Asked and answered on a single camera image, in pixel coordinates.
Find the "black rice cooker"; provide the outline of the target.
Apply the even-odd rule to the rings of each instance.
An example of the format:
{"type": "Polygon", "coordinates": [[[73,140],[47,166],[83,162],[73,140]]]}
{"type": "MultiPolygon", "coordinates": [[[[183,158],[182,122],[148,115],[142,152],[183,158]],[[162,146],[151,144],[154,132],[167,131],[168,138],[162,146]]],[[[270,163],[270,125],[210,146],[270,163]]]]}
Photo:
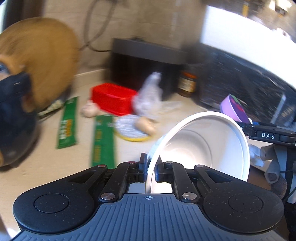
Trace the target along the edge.
{"type": "Polygon", "coordinates": [[[153,72],[161,73],[162,99],[177,92],[180,72],[187,53],[139,38],[114,39],[110,57],[110,80],[118,85],[140,90],[153,72]]]}

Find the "long green wrapper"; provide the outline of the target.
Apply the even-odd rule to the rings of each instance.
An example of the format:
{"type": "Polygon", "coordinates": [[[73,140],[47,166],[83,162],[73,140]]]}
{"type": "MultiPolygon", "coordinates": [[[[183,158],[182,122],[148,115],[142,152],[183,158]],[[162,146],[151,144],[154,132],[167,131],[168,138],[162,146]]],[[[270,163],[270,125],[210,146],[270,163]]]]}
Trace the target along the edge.
{"type": "Polygon", "coordinates": [[[112,115],[95,117],[91,164],[92,166],[105,164],[108,169],[116,168],[112,115]]]}
{"type": "Polygon", "coordinates": [[[60,120],[57,149],[71,147],[77,144],[76,140],[76,114],[79,97],[67,100],[63,107],[63,114],[60,120]]]}

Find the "garlic bulb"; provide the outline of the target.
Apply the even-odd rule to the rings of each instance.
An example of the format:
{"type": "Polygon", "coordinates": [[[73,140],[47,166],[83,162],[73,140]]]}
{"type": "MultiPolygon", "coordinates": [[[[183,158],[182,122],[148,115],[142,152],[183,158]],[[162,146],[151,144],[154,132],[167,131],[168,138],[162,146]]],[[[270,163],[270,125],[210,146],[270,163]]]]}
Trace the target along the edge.
{"type": "Polygon", "coordinates": [[[86,104],[81,108],[81,116],[85,118],[93,118],[102,114],[100,107],[91,100],[88,100],[86,104]]]}

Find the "striped dish cloth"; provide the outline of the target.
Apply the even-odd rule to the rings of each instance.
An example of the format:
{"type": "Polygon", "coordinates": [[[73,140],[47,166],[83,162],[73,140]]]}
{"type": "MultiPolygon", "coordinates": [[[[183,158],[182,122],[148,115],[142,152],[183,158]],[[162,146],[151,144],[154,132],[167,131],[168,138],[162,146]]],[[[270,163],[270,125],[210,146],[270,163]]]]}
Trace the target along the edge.
{"type": "Polygon", "coordinates": [[[46,116],[53,114],[55,111],[61,109],[64,103],[65,102],[60,99],[56,100],[49,107],[38,113],[39,118],[45,118],[46,116]]]}

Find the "clear plastic bag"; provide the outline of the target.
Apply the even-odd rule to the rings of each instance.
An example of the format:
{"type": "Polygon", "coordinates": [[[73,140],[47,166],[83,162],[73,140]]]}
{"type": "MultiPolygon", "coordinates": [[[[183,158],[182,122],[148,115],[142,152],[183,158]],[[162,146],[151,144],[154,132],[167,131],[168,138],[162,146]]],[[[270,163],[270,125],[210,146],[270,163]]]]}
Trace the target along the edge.
{"type": "Polygon", "coordinates": [[[163,90],[159,87],[162,74],[153,72],[145,80],[142,88],[132,98],[132,109],[138,116],[158,121],[162,114],[182,107],[180,101],[163,101],[163,90]]]}

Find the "glass sauce jar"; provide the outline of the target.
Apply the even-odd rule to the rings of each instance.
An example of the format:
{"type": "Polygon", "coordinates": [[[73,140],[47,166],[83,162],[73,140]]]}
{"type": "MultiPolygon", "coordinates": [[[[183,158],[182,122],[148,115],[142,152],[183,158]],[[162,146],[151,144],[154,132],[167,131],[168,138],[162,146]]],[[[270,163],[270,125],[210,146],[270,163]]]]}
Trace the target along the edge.
{"type": "Polygon", "coordinates": [[[178,80],[178,94],[183,97],[190,97],[196,89],[196,84],[196,74],[182,71],[178,80]]]}

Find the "ginger root piece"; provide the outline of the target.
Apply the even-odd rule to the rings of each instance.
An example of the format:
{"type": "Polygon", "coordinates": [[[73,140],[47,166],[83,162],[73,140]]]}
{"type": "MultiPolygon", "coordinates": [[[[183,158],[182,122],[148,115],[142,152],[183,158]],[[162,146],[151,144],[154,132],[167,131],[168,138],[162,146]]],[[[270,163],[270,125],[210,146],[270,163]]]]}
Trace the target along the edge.
{"type": "Polygon", "coordinates": [[[157,123],[144,116],[139,117],[138,120],[135,121],[134,127],[149,136],[153,136],[157,132],[157,123]]]}

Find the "dark blue rice cooker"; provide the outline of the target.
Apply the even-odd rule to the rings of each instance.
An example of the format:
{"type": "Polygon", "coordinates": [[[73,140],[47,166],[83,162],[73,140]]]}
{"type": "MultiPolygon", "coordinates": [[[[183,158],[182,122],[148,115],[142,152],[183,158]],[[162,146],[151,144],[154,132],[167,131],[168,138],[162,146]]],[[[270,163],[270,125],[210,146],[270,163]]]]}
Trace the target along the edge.
{"type": "Polygon", "coordinates": [[[13,74],[1,62],[1,166],[22,158],[38,135],[38,115],[29,74],[13,74]]]}

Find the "plastic wrapped black appliance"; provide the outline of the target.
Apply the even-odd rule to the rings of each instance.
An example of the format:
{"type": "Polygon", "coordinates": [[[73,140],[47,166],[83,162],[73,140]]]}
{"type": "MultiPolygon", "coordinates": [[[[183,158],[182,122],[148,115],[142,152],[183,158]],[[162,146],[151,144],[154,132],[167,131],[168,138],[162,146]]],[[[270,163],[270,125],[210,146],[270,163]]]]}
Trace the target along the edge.
{"type": "Polygon", "coordinates": [[[273,73],[233,54],[208,47],[200,78],[200,101],[211,107],[229,94],[254,121],[295,124],[295,89],[273,73]]]}

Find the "red plastic food tray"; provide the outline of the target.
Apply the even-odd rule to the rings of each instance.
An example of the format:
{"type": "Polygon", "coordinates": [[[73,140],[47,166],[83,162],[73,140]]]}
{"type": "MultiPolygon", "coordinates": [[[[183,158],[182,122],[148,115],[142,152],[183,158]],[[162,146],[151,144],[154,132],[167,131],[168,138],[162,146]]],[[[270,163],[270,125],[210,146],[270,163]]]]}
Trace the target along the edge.
{"type": "Polygon", "coordinates": [[[93,87],[90,93],[90,99],[100,109],[116,116],[123,116],[133,112],[132,98],[137,91],[113,83],[104,83],[93,87]]]}

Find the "silver yellow scouring pad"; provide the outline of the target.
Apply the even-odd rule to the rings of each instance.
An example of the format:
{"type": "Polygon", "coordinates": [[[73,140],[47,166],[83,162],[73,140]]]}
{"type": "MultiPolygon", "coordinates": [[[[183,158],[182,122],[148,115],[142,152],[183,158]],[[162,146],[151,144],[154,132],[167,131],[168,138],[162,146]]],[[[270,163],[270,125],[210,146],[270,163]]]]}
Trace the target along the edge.
{"type": "Polygon", "coordinates": [[[123,140],[129,142],[147,141],[150,136],[142,131],[139,131],[134,125],[139,120],[139,116],[128,114],[118,117],[113,125],[115,133],[123,140]]]}

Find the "eggplant shaped sponge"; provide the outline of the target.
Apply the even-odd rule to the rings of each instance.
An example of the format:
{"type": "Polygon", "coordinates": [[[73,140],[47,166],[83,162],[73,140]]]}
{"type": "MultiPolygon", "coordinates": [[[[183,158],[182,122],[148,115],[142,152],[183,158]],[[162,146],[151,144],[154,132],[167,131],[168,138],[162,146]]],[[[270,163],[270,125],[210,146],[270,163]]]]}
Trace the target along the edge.
{"type": "Polygon", "coordinates": [[[247,116],[243,106],[232,94],[227,95],[226,98],[220,103],[220,111],[235,121],[252,124],[252,121],[247,116]]]}

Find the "white paper bowl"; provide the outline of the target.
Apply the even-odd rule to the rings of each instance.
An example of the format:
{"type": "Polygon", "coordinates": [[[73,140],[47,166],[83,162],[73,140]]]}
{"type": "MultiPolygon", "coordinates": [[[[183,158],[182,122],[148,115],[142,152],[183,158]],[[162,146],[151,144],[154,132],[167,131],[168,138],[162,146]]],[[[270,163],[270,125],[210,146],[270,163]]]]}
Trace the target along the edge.
{"type": "Polygon", "coordinates": [[[182,164],[187,169],[204,165],[243,181],[250,169],[250,152],[242,128],[231,117],[215,111],[193,114],[159,138],[147,156],[146,193],[169,193],[156,183],[157,160],[182,164]]]}

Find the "round wooden cutting board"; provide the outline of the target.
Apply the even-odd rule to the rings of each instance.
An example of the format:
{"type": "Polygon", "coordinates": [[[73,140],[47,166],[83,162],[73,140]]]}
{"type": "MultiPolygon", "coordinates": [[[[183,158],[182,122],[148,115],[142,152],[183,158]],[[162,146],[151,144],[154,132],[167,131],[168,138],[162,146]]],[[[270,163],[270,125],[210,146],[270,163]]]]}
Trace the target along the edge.
{"type": "Polygon", "coordinates": [[[79,41],[59,20],[29,18],[1,33],[1,54],[30,75],[35,105],[41,111],[72,84],[78,70],[79,41]]]}

